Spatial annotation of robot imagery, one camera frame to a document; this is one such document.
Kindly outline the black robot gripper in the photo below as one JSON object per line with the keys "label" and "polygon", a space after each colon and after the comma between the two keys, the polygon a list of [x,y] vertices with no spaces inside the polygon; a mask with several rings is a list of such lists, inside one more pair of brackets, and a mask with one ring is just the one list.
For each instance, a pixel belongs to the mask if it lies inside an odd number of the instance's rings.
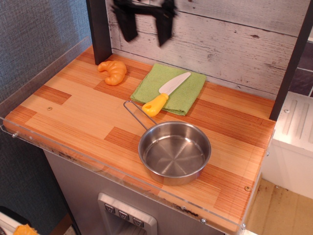
{"label": "black robot gripper", "polygon": [[157,37],[160,47],[172,37],[173,17],[176,15],[174,0],[164,0],[161,6],[137,4],[133,3],[132,0],[114,0],[112,8],[127,42],[138,36],[136,15],[150,15],[156,18]]}

